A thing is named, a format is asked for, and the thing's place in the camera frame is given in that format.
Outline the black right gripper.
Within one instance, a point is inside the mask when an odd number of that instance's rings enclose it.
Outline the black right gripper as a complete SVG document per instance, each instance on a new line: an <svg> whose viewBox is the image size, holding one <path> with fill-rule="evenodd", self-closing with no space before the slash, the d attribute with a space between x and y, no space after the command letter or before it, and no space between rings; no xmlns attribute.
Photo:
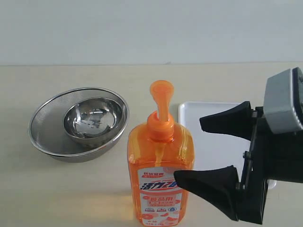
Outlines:
<svg viewBox="0 0 303 227"><path fill-rule="evenodd" d="M241 180L234 166L195 171L178 170L178 187L206 200L229 219L262 224L268 180L303 182L303 133L274 134L262 115L245 101L224 112L199 119L204 132L250 140L243 153Z"/></svg>

